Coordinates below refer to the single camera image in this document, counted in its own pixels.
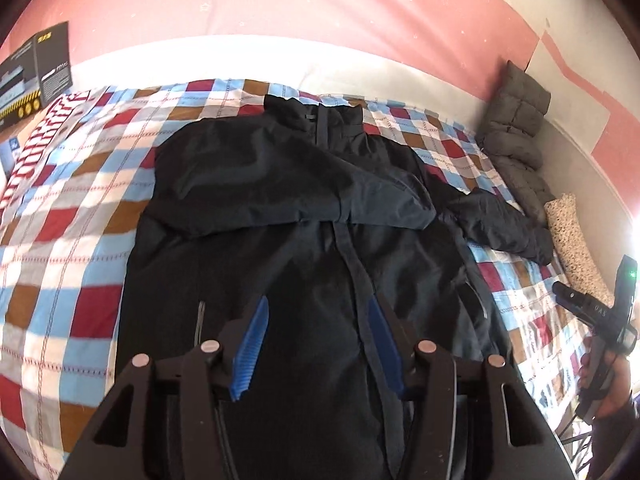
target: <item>metal pin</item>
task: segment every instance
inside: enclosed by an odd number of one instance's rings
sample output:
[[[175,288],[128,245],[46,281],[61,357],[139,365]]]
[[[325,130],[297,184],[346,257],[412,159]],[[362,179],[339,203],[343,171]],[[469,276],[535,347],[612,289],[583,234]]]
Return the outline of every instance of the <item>metal pin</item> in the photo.
[[[423,339],[418,343],[418,350],[423,354],[433,354],[438,349],[438,346],[433,341]]]
[[[489,361],[489,364],[494,368],[502,368],[505,364],[504,357],[497,354],[490,355],[487,360]]]
[[[133,356],[133,359],[131,360],[131,363],[136,367],[136,368],[144,368],[145,366],[147,366],[149,364],[149,361],[151,361],[151,359],[149,359],[149,356],[146,354],[137,354]]]
[[[209,339],[200,345],[200,350],[205,354],[213,354],[213,352],[220,350],[220,343],[215,339]]]

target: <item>ribbed blue pad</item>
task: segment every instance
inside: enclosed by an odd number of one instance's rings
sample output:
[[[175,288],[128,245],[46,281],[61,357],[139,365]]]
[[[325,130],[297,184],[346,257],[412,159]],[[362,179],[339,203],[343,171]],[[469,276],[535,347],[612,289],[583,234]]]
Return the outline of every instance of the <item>ribbed blue pad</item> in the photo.
[[[254,317],[244,333],[244,339],[240,343],[234,359],[233,376],[229,385],[229,392],[233,401],[238,400],[249,389],[268,324],[269,302],[263,296],[260,298],[260,303],[255,309]]]
[[[369,300],[369,327],[385,373],[386,385],[401,397],[404,393],[402,359],[391,335],[391,329],[375,297]]]

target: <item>product box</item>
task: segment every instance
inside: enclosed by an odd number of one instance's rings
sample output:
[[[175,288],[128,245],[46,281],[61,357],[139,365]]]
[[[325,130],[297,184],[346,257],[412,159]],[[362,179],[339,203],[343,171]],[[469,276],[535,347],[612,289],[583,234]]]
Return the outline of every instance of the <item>product box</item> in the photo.
[[[71,85],[64,22],[35,34],[0,64],[0,132],[44,108]]]

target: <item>beige speckled pillow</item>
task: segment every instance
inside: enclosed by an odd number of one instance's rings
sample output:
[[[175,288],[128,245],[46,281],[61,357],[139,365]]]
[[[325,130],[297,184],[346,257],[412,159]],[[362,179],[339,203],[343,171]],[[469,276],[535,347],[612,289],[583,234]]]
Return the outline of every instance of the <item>beige speckled pillow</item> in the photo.
[[[547,202],[545,211],[556,252],[571,286],[612,306],[613,294],[605,285],[584,241],[575,211],[575,195],[564,194]]]

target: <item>bed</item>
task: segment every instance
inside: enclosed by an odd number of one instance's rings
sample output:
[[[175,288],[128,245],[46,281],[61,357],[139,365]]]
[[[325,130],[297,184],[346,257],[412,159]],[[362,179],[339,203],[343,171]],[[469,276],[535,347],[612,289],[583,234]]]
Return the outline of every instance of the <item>bed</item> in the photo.
[[[0,426],[37,477],[59,475],[113,384],[118,309],[154,150],[190,121],[257,114],[265,94],[361,105],[366,132],[411,146],[457,188],[513,197],[474,134],[436,112],[362,96],[314,96],[252,80],[102,88],[56,100],[0,201]],[[556,305],[549,266],[472,245],[529,393],[556,427],[576,391],[584,329]]]

